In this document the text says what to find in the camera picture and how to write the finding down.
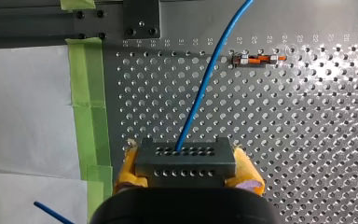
blue wire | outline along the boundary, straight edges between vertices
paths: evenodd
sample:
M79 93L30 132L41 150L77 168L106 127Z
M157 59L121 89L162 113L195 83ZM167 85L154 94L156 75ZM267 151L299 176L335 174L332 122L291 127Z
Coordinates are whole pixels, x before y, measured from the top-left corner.
M53 210L51 210L50 208L48 208L47 206L45 206L44 204L42 204L40 202L34 202L34 205L36 207L42 209L44 212L51 215L52 217L55 217L57 220L59 220L63 224L74 224L70 220L66 219L65 217L62 217L60 214L54 212Z
M222 37L220 37L219 42L214 49L212 54L211 60L209 61L208 67L205 70L205 75L202 78L199 92L197 92L196 99L194 101L193 106L191 107L190 113L187 116L185 126L183 127L182 132L179 135L179 139L176 142L175 150L180 151L182 148L183 143L185 142L188 130L191 127L191 123L193 122L194 116L196 115L197 111L199 110L200 103L202 101L202 96L205 93L206 88L208 87L209 79L211 78L212 71L214 69L214 65L216 64L217 58L220 55L225 43L227 41L228 36L230 35L231 31L234 29L235 24L243 15L243 13L248 9L248 7L254 2L254 0L247 0L241 7L238 9L237 13L235 13L234 17L229 22L225 32L223 32Z

white surface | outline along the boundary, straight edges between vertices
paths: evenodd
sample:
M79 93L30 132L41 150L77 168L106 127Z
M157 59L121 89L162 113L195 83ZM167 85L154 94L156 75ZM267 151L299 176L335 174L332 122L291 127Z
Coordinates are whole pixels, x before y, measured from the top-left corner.
M61 223L35 207L34 201L76 224L87 223L87 182L0 174L0 224Z
M0 49L0 173L80 178L66 46Z

tape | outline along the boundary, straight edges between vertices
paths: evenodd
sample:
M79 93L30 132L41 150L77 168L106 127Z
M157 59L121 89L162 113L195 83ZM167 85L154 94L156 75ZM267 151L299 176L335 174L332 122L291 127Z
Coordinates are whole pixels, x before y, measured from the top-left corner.
M89 219L112 195L112 173L100 38L66 39L71 68L80 176L88 181Z
M60 0L62 10L93 9L94 0Z

perforated metal board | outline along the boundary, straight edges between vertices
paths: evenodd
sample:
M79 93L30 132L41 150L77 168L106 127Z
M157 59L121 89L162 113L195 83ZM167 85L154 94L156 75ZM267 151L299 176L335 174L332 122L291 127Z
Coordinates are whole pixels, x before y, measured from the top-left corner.
M108 34L115 172L128 138L175 141L241 3L161 3L160 40ZM230 54L246 49L288 60L232 68ZM265 197L288 223L358 223L358 1L255 1L226 44L188 141L217 135L243 145L266 179Z

bolt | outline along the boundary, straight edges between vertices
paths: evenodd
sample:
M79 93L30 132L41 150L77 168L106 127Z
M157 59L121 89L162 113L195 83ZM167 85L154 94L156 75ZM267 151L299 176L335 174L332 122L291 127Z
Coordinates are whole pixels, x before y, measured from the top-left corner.
M78 19L84 19L85 14L84 14L83 11L78 11L78 12L76 13L76 17L77 17Z
M149 29L149 34L151 34L151 35L156 35L157 32L158 32L158 29L156 29L156 28L150 28Z
M78 38L79 38L79 39L86 39L87 36L86 36L85 34L79 34Z
M105 40L107 38L107 35L106 33L100 33L98 37L100 37L101 40Z
M106 13L103 10L98 10L97 11L97 17L98 18L103 18L106 16Z
M128 29L127 30L127 35L135 35L136 34L136 31L134 29Z

